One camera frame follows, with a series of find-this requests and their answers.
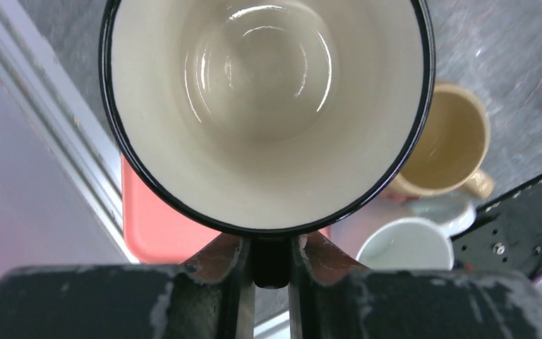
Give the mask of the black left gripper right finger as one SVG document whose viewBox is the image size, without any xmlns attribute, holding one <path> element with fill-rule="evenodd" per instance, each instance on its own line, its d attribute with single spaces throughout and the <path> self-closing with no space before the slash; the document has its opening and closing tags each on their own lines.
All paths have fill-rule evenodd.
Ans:
<svg viewBox="0 0 542 339">
<path fill-rule="evenodd" d="M 295 338 L 542 338 L 542 296 L 520 274 L 377 271 L 319 232 L 290 243 Z"/>
</svg>

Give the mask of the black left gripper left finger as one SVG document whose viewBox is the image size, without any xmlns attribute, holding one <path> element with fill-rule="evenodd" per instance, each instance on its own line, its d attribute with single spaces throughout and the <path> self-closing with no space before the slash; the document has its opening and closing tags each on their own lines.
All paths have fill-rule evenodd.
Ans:
<svg viewBox="0 0 542 339">
<path fill-rule="evenodd" d="M 251 338 L 251 242 L 180 264 L 26 266 L 0 278 L 0 338 Z"/>
</svg>

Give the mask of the beige mug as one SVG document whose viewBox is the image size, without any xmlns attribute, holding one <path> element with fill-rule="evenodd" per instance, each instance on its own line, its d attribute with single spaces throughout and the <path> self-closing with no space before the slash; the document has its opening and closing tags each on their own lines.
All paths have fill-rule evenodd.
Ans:
<svg viewBox="0 0 542 339">
<path fill-rule="evenodd" d="M 482 101 L 454 83 L 437 82 L 418 143 L 390 191 L 429 197 L 462 190 L 489 197 L 494 180 L 481 169 L 490 145 L 490 123 Z"/>
</svg>

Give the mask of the white mug dark handle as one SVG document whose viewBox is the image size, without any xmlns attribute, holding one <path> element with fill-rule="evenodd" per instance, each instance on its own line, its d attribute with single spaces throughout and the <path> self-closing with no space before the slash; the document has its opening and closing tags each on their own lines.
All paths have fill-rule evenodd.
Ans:
<svg viewBox="0 0 542 339">
<path fill-rule="evenodd" d="M 435 83 L 425 1 L 108 1 L 99 62 L 131 168 L 185 217 L 253 239 L 266 288 L 289 282 L 290 237 L 395 178 Z"/>
</svg>

